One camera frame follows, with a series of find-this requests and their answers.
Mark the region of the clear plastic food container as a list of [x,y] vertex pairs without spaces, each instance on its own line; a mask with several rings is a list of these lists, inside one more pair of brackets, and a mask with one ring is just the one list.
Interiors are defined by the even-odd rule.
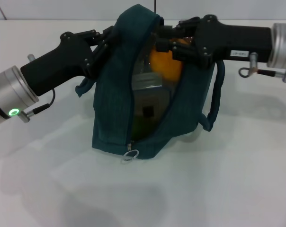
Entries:
[[170,104],[171,88],[159,73],[148,72],[132,76],[135,115],[160,117]]

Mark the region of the green cucumber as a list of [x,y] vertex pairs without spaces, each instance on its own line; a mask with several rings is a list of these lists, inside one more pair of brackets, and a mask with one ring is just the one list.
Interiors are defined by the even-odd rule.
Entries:
[[134,114],[131,140],[141,140],[150,135],[158,125],[158,120],[154,118],[146,118],[142,115]]

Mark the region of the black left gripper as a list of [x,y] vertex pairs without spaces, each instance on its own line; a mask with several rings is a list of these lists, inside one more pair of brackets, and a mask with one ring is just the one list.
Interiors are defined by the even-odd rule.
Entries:
[[[90,45],[97,45],[92,51]],[[98,77],[116,48],[114,26],[60,36],[60,44],[47,54],[21,67],[25,81],[41,96],[77,76]]]

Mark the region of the dark teal insulated bag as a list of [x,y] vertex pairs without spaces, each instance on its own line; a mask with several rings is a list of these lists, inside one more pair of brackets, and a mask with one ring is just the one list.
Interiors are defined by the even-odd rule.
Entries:
[[95,88],[92,147],[120,155],[124,160],[150,159],[174,137],[193,132],[199,124],[210,131],[216,121],[225,76],[223,61],[203,70],[186,64],[171,104],[158,126],[146,138],[131,140],[134,94],[131,75],[147,38],[163,19],[137,4],[124,11],[114,25],[121,44],[114,50],[98,79],[84,79],[78,96]]

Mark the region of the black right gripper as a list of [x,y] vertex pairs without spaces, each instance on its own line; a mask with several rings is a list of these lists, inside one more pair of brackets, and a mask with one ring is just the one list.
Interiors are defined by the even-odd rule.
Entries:
[[272,50],[271,29],[256,26],[225,25],[215,15],[193,17],[173,26],[160,26],[160,38],[193,37],[195,47],[168,39],[156,40],[156,51],[172,52],[178,61],[198,63],[208,68],[216,61],[249,61],[258,54],[258,62],[266,63]]

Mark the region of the orange yellow pear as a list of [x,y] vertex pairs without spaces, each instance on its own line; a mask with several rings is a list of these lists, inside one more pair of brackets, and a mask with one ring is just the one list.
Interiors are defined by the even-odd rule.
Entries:
[[180,80],[183,62],[174,60],[172,51],[159,52],[154,45],[149,55],[150,67],[159,73],[163,79],[177,83]]

